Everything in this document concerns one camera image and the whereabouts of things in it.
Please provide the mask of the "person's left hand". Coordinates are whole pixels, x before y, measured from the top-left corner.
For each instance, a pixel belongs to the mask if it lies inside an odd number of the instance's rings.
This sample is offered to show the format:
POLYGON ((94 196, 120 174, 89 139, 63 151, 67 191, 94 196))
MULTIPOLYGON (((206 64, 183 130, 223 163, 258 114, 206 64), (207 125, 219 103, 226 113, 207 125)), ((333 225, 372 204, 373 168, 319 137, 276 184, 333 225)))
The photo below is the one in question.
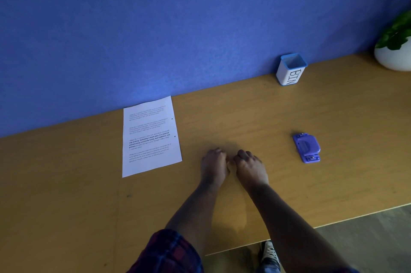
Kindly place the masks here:
POLYGON ((206 185, 212 185, 215 187, 221 187, 223 182, 230 174, 230 170, 227 165, 207 165, 206 156, 204 155, 201 160, 201 183, 206 185))

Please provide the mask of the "person's right hand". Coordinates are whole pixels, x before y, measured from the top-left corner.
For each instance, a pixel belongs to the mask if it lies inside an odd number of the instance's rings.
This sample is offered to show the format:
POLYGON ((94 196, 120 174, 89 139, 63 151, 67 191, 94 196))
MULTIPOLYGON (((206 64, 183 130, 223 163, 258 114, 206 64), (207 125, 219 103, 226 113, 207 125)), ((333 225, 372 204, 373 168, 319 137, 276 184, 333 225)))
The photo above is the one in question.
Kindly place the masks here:
POLYGON ((253 165, 235 166, 237 179, 248 193, 258 187, 269 185, 268 174, 261 160, 253 165))

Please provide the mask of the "person's left forearm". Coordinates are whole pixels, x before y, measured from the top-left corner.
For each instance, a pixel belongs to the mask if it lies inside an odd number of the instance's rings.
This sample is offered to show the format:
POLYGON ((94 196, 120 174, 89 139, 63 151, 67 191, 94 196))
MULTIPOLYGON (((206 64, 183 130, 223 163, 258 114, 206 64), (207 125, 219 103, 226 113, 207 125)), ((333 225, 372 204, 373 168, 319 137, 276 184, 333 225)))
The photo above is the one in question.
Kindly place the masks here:
POLYGON ((165 226, 165 229, 182 235, 201 258, 205 256, 214 207, 221 186, 220 181, 201 181, 165 226))

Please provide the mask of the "person's right forearm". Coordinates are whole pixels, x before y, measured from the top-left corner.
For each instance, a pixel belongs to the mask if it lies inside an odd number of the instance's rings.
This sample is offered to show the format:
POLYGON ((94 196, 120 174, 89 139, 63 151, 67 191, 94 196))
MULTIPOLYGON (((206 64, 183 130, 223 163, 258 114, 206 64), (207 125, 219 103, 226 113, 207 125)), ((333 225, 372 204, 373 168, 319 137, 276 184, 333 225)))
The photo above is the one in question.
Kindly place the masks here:
POLYGON ((258 209, 286 273, 336 273, 350 265, 268 184, 251 187, 258 209))

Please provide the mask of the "purple hole punch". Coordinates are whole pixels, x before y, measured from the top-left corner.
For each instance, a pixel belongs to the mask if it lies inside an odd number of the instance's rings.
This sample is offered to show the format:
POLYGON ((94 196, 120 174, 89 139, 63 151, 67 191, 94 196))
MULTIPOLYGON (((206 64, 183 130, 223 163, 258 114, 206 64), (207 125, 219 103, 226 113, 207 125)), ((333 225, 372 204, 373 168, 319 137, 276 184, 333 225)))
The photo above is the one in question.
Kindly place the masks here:
POLYGON ((298 133, 292 135, 297 152, 305 164, 320 162, 320 145, 315 136, 308 133, 298 133))

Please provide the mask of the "white printed paper sheet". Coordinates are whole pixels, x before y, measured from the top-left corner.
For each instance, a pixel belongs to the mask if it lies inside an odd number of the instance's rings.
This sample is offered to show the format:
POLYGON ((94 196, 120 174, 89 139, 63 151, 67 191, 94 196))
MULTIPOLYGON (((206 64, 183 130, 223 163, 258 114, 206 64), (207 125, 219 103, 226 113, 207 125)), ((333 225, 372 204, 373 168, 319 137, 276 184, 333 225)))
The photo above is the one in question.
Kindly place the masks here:
POLYGON ((122 177, 182 161, 171 96, 123 109, 122 177))

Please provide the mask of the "white blue-rimmed square container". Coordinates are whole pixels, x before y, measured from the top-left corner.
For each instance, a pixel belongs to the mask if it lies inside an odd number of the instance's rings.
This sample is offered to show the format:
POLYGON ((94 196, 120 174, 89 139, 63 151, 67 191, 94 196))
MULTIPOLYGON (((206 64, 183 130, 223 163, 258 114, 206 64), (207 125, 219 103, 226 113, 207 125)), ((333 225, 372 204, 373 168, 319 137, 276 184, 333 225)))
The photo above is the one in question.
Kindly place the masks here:
POLYGON ((298 53, 286 54, 280 57, 276 78, 281 86, 296 84, 308 63, 298 53))

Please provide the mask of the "person's white sneaker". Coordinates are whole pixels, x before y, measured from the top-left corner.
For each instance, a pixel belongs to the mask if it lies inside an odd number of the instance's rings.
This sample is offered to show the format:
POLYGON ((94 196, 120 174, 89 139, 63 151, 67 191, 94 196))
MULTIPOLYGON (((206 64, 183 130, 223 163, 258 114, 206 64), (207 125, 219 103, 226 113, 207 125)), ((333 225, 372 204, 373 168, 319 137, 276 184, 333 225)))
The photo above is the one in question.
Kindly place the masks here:
POLYGON ((279 257, 271 240, 260 243, 259 266, 255 273, 281 273, 279 257))

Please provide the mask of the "person's plaid shirt sleeve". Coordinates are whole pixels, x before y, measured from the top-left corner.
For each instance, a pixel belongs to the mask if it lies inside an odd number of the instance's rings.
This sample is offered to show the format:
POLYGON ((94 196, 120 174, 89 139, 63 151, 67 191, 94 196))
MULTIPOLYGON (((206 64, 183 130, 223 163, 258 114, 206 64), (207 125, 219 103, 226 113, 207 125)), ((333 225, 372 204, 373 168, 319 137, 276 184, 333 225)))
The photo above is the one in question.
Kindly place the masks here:
POLYGON ((172 229, 154 233, 127 273, 204 273, 196 249, 172 229))

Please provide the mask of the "white round plant pot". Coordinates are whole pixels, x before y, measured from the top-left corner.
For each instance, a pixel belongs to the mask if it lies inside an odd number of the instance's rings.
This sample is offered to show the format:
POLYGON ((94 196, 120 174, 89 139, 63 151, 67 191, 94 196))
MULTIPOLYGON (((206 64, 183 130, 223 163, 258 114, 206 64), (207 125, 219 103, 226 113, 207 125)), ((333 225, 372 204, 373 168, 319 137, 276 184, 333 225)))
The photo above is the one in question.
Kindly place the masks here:
POLYGON ((393 71, 411 72, 411 36, 400 49, 374 48, 374 57, 379 64, 393 71))

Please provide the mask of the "green leafy plant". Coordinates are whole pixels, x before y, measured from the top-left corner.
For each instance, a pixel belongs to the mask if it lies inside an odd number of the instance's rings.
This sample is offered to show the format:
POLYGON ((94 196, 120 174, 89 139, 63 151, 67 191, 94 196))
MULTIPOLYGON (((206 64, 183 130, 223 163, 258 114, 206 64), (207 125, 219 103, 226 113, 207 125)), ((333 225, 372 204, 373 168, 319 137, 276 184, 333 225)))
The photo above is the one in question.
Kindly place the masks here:
POLYGON ((411 0, 407 0, 405 9, 381 32, 374 47, 397 51, 408 42, 409 37, 411 37, 411 0))

